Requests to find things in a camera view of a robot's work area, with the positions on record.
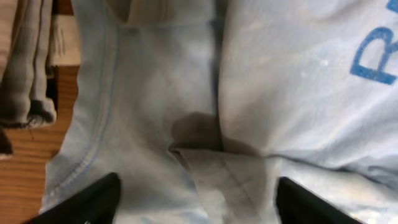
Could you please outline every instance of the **wood grain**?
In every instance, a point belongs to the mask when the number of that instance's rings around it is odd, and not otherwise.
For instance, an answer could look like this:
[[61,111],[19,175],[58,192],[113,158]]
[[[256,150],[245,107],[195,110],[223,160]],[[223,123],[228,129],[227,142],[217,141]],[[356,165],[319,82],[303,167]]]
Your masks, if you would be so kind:
[[78,67],[55,69],[58,119],[53,126],[8,130],[14,147],[11,159],[0,161],[0,223],[20,223],[37,214],[44,191],[45,164],[59,151],[70,125],[78,94]]

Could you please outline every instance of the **blue letter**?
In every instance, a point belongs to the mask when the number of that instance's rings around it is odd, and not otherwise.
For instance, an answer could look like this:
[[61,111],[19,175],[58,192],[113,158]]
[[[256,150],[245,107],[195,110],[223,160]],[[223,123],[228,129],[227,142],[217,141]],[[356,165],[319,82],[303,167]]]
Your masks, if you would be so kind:
[[[393,84],[397,77],[395,75],[391,75],[391,74],[384,72],[384,67],[386,66],[391,54],[398,50],[397,42],[391,44],[393,36],[394,36],[394,34],[388,28],[379,27],[379,28],[374,29],[366,37],[366,39],[362,42],[362,44],[359,46],[358,51],[356,52],[353,66],[351,67],[350,73],[353,75],[357,75],[357,76],[360,76],[363,78],[368,78],[370,80],[385,83],[388,85]],[[362,57],[362,54],[363,54],[365,48],[372,41],[374,41],[376,39],[383,40],[386,43],[386,46],[384,47],[384,53],[383,53],[383,56],[381,57],[380,64],[379,64],[377,70],[374,70],[374,69],[366,68],[364,66],[359,65],[359,61],[361,60],[361,57]]]
[[398,13],[398,0],[390,0],[387,4],[387,8]]

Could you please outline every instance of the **stack of folded cloth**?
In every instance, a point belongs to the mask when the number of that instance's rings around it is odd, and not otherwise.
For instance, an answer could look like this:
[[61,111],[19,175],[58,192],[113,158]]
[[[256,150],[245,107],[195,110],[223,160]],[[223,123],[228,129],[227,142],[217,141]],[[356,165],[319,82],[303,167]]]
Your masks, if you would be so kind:
[[52,0],[0,0],[0,158],[12,154],[4,128],[56,120],[46,97]]

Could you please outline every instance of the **wooden table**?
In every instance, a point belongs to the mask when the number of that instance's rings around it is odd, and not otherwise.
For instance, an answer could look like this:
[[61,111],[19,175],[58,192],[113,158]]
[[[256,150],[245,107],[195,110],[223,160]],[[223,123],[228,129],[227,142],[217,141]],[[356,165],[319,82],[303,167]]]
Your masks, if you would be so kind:
[[[54,0],[53,13],[73,14],[70,0]],[[45,164],[59,151],[69,127],[78,89],[78,67],[55,69],[58,119],[55,125],[10,130],[14,156],[0,161],[0,223],[15,224],[37,214],[44,191]]]

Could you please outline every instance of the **dark blurred object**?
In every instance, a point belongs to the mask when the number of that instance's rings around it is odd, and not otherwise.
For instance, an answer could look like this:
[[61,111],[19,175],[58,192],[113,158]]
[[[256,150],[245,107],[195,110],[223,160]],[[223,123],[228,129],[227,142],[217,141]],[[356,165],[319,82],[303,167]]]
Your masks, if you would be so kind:
[[279,179],[276,205],[283,224],[361,223],[286,177]]
[[121,181],[110,173],[26,224],[112,224],[119,204]]

